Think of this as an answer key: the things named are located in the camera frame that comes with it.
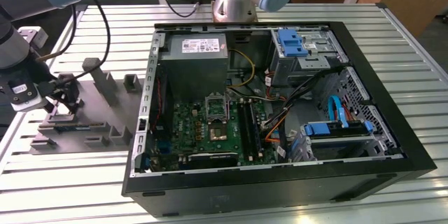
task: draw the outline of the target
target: sticker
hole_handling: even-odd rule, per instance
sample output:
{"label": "sticker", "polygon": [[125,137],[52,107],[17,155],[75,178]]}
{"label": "sticker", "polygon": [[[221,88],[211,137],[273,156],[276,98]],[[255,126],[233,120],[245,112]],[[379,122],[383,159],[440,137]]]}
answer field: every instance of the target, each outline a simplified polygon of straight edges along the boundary
{"label": "sticker", "polygon": [[12,91],[13,91],[15,94],[19,94],[21,92],[25,92],[27,89],[28,89],[27,84],[23,84],[23,85],[19,85],[19,86],[13,87]]}
{"label": "sticker", "polygon": [[288,136],[289,136],[289,137],[295,137],[296,135],[297,135],[297,131],[295,131],[295,130],[291,130],[291,131],[289,131],[289,135],[288,135]]}
{"label": "sticker", "polygon": [[307,49],[311,49],[311,48],[316,49],[317,48],[313,43],[305,43],[304,46],[305,46]]}
{"label": "sticker", "polygon": [[285,150],[280,147],[280,145],[277,146],[277,153],[279,153],[279,155],[280,155],[283,158],[285,158],[287,152],[285,152]]}
{"label": "sticker", "polygon": [[264,82],[267,83],[267,86],[271,87],[271,77],[265,77]]}
{"label": "sticker", "polygon": [[219,39],[185,39],[181,43],[183,53],[220,51]]}

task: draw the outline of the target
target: yellow wire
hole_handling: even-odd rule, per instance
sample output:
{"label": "yellow wire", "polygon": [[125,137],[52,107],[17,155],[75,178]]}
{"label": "yellow wire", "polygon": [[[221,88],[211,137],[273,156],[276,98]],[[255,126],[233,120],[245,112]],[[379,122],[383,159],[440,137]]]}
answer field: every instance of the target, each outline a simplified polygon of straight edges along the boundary
{"label": "yellow wire", "polygon": [[251,74],[249,79],[247,79],[247,81],[243,82],[243,83],[240,83],[240,84],[229,85],[229,86],[228,86],[229,88],[236,88],[236,87],[240,87],[240,86],[245,85],[247,83],[249,83],[249,82],[252,81],[252,79],[253,79],[253,77],[255,77],[255,64],[253,64],[251,58],[249,58],[243,52],[237,51],[236,49],[229,49],[229,51],[235,51],[235,52],[237,52],[240,55],[243,55],[244,58],[247,59],[247,61],[249,62],[251,67],[252,67],[252,74]]}

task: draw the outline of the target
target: motherboard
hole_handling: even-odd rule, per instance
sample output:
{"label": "motherboard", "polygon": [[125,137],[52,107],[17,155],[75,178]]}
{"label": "motherboard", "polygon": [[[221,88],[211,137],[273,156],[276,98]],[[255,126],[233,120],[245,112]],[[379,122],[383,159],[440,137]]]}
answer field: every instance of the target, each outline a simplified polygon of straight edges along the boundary
{"label": "motherboard", "polygon": [[[164,171],[200,168],[213,159],[212,167],[273,164],[275,150],[263,143],[260,124],[267,119],[263,101],[239,100],[176,103],[172,138],[157,141],[160,169]],[[224,114],[216,119],[213,115]]]}

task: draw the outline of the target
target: aluminum table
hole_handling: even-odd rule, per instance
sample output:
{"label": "aluminum table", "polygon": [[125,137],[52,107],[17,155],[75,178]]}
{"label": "aluminum table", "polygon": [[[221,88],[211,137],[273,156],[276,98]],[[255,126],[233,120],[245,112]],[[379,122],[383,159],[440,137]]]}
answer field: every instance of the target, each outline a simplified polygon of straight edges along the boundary
{"label": "aluminum table", "polygon": [[[105,6],[112,46],[103,70],[115,79],[144,75],[155,23],[212,21],[204,5],[187,19],[165,6]],[[181,13],[191,5],[179,5]],[[0,143],[0,223],[405,223],[448,220],[448,75],[388,9],[375,5],[292,4],[260,21],[343,21],[439,169],[361,201],[155,219],[121,197],[128,152],[33,156],[28,153],[44,111],[19,113]],[[71,34],[68,23],[55,50]],[[79,15],[73,45],[51,70],[81,72],[103,57],[105,29],[96,7]]]}

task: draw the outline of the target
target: blue drive latch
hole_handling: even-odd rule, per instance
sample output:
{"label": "blue drive latch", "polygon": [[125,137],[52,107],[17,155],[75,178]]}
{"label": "blue drive latch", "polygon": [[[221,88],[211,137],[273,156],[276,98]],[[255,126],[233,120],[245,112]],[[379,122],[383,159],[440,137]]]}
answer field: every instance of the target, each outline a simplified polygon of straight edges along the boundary
{"label": "blue drive latch", "polygon": [[285,57],[307,57],[308,50],[303,48],[303,38],[300,35],[297,35],[296,30],[280,29],[277,34],[279,43],[284,48]]}

